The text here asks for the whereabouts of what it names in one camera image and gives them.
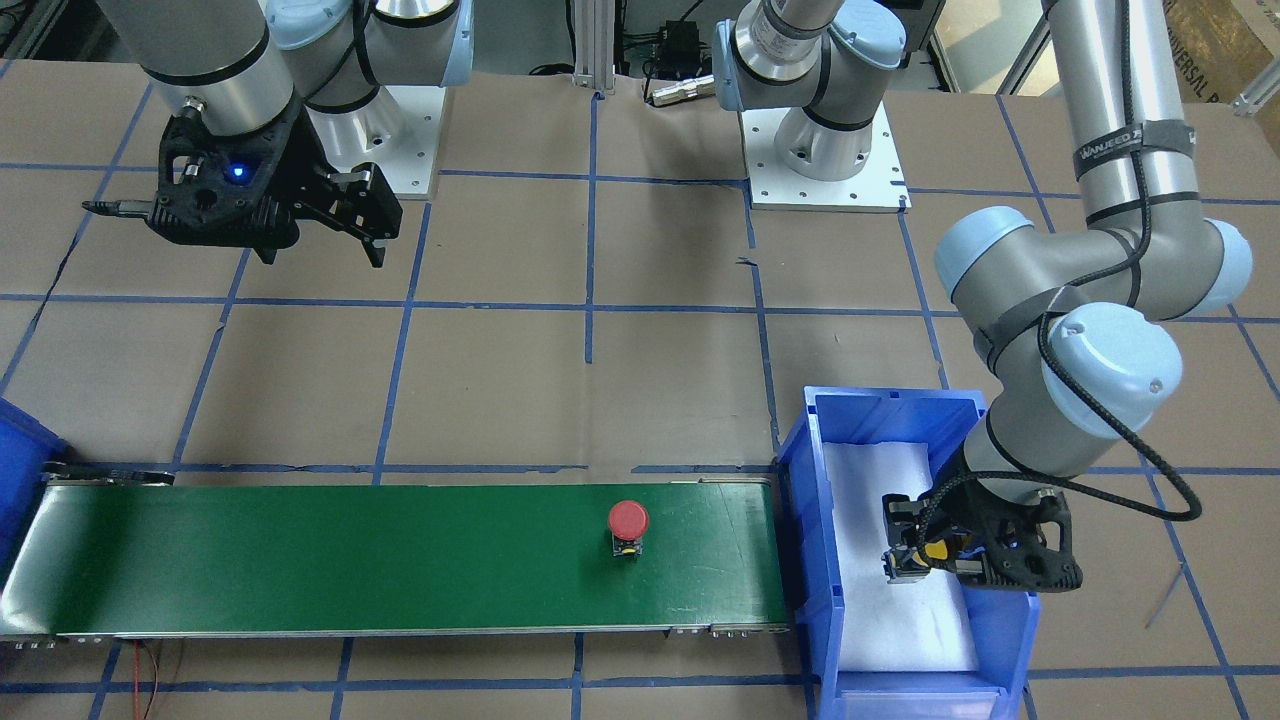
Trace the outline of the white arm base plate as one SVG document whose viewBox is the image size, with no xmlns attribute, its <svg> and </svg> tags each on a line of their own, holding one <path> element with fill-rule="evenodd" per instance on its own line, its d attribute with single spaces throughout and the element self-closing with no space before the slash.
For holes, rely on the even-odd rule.
<svg viewBox="0 0 1280 720">
<path fill-rule="evenodd" d="M 883 104 L 869 126 L 850 132 L 819 126 L 799 108 L 739 117 L 753 208 L 895 213 L 911 206 Z"/>
<path fill-rule="evenodd" d="M 429 200 L 448 90 L 385 86 L 364 108 L 346 113 L 308 110 L 326 160 L 339 170 L 371 161 L 398 199 Z"/>
</svg>

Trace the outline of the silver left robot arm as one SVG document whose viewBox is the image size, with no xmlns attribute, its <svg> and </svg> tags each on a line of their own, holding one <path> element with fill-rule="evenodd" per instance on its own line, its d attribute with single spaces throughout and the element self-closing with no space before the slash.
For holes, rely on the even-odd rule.
<svg viewBox="0 0 1280 720">
<path fill-rule="evenodd" d="M 1251 246 L 1202 208 L 1160 3 L 1042 8 L 1085 229 L 1044 233 L 995 206 L 940 241 L 940 282 L 1002 389 L 928 491 L 884 497 L 892 583 L 1076 589 L 1066 489 L 1165 521 L 1203 511 L 1138 432 L 1181 380 L 1164 322 L 1233 302 Z"/>
</svg>

